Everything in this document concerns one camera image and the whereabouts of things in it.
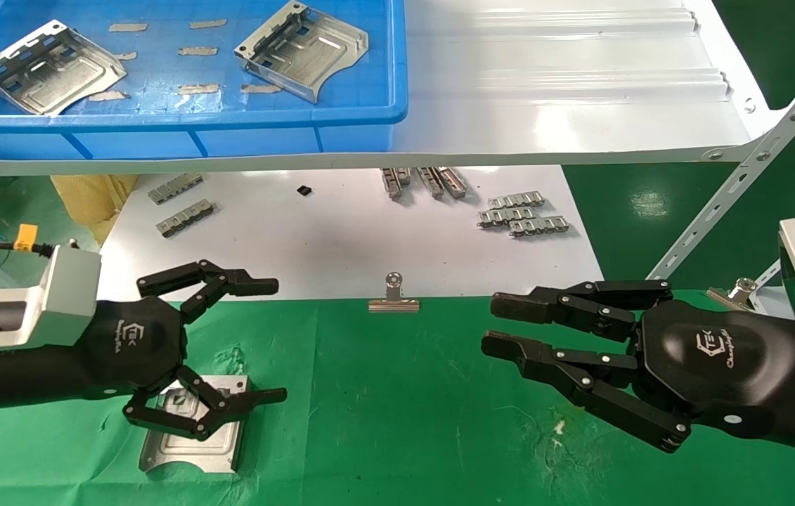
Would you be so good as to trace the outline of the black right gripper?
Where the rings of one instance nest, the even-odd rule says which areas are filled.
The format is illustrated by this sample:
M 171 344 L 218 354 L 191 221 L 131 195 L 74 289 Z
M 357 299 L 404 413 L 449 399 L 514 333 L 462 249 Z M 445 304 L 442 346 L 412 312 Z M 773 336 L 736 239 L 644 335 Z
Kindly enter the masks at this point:
M 692 435 L 690 423 L 795 448 L 795 323 L 670 300 L 665 280 L 497 292 L 495 317 L 562 325 L 613 342 L 631 339 L 635 312 L 645 311 L 639 362 L 498 331 L 484 334 L 481 352 L 513 362 L 526 380 L 550 385 L 574 406 L 665 453 Z M 640 399 L 628 393 L 632 385 Z

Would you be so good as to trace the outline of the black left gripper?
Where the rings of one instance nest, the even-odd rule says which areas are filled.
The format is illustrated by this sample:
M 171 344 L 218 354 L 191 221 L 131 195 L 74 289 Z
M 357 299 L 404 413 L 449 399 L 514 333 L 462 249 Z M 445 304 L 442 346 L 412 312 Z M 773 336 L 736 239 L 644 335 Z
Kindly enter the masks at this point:
M 179 310 L 157 298 L 199 284 L 203 287 L 182 302 Z M 184 324 L 194 323 L 226 295 L 276 294 L 278 279 L 253 278 L 244 269 L 223 269 L 204 259 L 139 278 L 137 288 L 146 298 L 96 302 L 96 312 L 82 335 L 85 399 L 133 394 L 123 410 L 127 422 L 200 441 L 227 423 L 245 422 L 258 406 L 287 400 L 285 388 L 224 395 L 182 365 L 186 355 Z M 207 408 L 203 417 L 194 420 L 148 406 L 149 399 L 174 378 Z

